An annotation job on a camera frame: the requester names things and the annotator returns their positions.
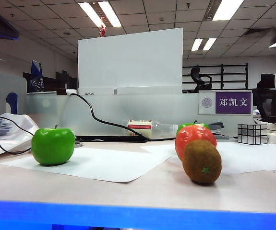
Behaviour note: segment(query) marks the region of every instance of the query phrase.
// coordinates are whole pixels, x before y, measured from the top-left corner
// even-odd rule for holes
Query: office chair
[[[273,89],[252,89],[253,105],[256,105],[262,121],[276,123],[276,91]]]
[[[263,73],[261,74],[261,80],[257,83],[258,88],[271,89],[274,88],[274,74]]]
[[[211,90],[212,87],[212,78],[207,74],[199,74],[200,68],[199,67],[193,67],[190,71],[190,75],[194,82],[196,82],[197,86],[193,90],[193,92],[199,92],[199,90]],[[205,81],[203,81],[202,77],[208,77],[210,79],[209,84],[205,84]]]

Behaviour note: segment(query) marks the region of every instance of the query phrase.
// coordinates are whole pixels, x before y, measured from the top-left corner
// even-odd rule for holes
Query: green leaf sticker
[[[209,173],[209,167],[203,167],[203,169],[202,169],[202,172],[203,173]]]

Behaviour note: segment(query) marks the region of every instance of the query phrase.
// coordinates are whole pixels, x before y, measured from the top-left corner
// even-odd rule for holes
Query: rubik's cube
[[[267,144],[267,125],[238,124],[238,142],[249,145]]]

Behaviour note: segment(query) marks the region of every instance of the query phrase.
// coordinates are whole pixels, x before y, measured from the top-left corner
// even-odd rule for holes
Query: green apple
[[[204,127],[208,128],[208,129],[210,130],[210,127],[209,127],[207,124],[205,124],[205,123],[199,123],[199,124],[196,124],[196,123],[184,123],[184,124],[181,124],[181,125],[178,127],[178,129],[177,129],[177,131],[176,131],[176,135],[178,134],[178,132],[179,132],[182,128],[184,128],[184,127],[186,127],[186,126],[194,126],[194,125],[197,125],[197,126],[204,126]]]
[[[42,165],[57,165],[68,161],[75,146],[75,136],[68,128],[40,128],[31,141],[33,157]]]

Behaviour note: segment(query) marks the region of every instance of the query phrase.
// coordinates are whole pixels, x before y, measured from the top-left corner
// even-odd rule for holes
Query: bottle label
[[[134,131],[141,133],[147,138],[152,137],[152,121],[134,121],[129,120],[128,128],[132,128]],[[129,136],[134,136],[135,134],[131,131],[128,131]]]

